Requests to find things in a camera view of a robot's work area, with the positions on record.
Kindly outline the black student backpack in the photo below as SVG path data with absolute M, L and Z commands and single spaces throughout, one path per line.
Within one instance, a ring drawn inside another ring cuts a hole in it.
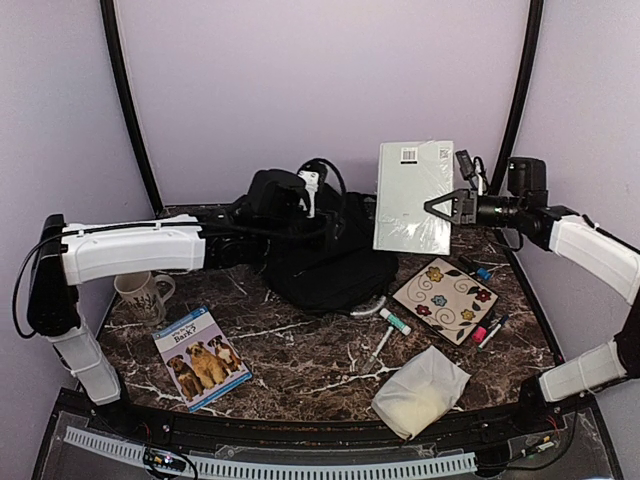
M 392 252 L 372 248 L 371 203 L 346 194 L 344 230 L 331 246 L 274 243 L 261 277 L 268 288 L 311 314 L 348 313 L 374 296 L 388 293 L 399 268 Z

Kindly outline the pale green hardcover book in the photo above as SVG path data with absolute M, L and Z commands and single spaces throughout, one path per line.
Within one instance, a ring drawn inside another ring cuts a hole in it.
M 373 248 L 447 255 L 451 224 L 424 210 L 424 203 L 453 191 L 451 140 L 385 142 L 380 145 Z

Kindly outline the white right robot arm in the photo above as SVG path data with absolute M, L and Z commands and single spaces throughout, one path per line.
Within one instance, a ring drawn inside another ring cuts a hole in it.
M 630 305 L 621 331 L 611 340 L 537 377 L 540 396 L 528 396 L 510 413 L 511 426 L 521 434 L 534 432 L 547 420 L 548 403 L 639 377 L 639 250 L 588 216 L 549 206 L 547 200 L 545 190 L 480 196 L 471 189 L 457 189 L 423 204 L 427 213 L 452 224 L 513 229 L 591 273 Z

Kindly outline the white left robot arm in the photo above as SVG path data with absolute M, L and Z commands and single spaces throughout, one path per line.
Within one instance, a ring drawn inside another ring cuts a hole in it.
M 256 218 L 238 225 L 218 213 L 211 221 L 191 215 L 104 225 L 68 224 L 49 216 L 40 241 L 20 271 L 30 275 L 26 319 L 30 332 L 58 351 L 101 417 L 120 436 L 141 427 L 140 412 L 126 401 L 125 387 L 79 311 L 78 286 L 93 280 L 144 271 L 222 270 L 264 261 L 277 244 L 335 240 L 337 214 L 290 220 Z

